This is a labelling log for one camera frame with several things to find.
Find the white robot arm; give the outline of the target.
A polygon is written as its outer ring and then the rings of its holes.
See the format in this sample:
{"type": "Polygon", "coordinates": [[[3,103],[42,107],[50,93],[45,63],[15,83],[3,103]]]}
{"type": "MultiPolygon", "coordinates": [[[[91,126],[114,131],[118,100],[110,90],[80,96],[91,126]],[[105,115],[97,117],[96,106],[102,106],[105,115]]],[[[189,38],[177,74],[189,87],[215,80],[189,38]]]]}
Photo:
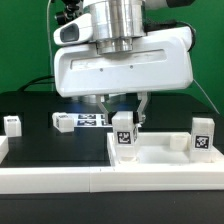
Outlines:
{"type": "Polygon", "coordinates": [[[55,84],[63,97],[94,95],[105,108],[107,94],[136,93],[141,100],[133,113],[145,120],[152,91],[185,89],[193,81],[189,51],[193,29],[175,23],[147,27],[146,9],[187,6],[194,0],[84,0],[83,14],[54,32],[60,46],[54,58],[55,84]]]}

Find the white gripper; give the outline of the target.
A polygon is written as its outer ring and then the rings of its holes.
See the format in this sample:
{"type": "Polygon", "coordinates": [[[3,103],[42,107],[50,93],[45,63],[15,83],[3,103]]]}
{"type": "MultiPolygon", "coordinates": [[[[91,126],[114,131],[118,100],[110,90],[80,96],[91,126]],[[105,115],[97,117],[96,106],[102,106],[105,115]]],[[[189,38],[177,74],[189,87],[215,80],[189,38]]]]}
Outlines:
{"type": "Polygon", "coordinates": [[[113,112],[104,95],[140,92],[133,123],[143,124],[147,92],[185,89],[192,83],[191,42],[191,30],[181,27],[137,38],[129,52],[99,55],[93,44],[61,48],[54,59],[56,89],[63,97],[97,95],[107,124],[113,112]]]}

